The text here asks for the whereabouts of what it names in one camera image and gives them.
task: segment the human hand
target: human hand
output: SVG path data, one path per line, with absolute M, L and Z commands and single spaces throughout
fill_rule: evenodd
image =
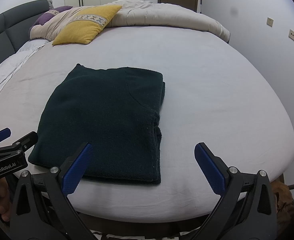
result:
M 12 203 L 9 200 L 8 184 L 5 178 L 0 179 L 0 214 L 2 219 L 8 222 L 11 217 Z

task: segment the fitted sheet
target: fitted sheet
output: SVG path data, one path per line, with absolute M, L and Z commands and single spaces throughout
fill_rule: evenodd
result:
M 0 93 L 0 130 L 37 130 L 45 104 L 77 63 L 163 74 L 159 185 L 82 179 L 68 198 L 77 211 L 128 222 L 168 222 L 209 213 L 219 197 L 194 158 L 205 142 L 228 166 L 263 169 L 271 180 L 294 159 L 294 131 L 270 85 L 239 52 L 209 32 L 163 26 L 108 28 L 88 45 L 44 45 Z M 46 171 L 32 164 L 31 173 Z

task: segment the blue textured pad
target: blue textured pad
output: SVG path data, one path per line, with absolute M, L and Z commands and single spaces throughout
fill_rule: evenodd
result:
M 223 196 L 226 192 L 225 179 L 200 144 L 195 147 L 195 159 L 215 194 Z
M 5 128 L 0 131 L 0 142 L 7 139 L 9 136 L 11 136 L 11 130 L 9 128 Z
M 93 157 L 94 150 L 92 145 L 88 143 L 63 177 L 62 192 L 65 197 L 75 191 Z

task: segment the wall outlet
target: wall outlet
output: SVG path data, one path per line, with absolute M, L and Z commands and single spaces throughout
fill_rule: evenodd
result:
M 267 25 L 272 27 L 273 24 L 274 24 L 274 20 L 268 17 L 267 18 Z
M 289 38 L 291 38 L 292 40 L 294 40 L 294 31 L 290 29 L 289 31 Z

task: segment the metal screw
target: metal screw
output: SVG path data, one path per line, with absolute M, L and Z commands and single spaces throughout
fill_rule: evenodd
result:
M 26 177 L 28 175 L 28 173 L 29 173 L 28 171 L 23 171 L 22 174 L 21 174 L 21 176 L 22 177 Z
M 261 171 L 259 172 L 259 174 L 260 174 L 261 176 L 263 176 L 263 177 L 267 176 L 267 173 L 266 173 L 265 171 L 263 171 L 263 170 L 261 170 Z
M 237 172 L 238 172 L 238 170 L 237 170 L 236 167 L 230 167 L 230 168 L 229 168 L 229 171 L 230 171 L 231 173 L 237 173 Z
M 51 168 L 51 173 L 56 173 L 58 171 L 58 168 L 57 167 L 52 167 Z

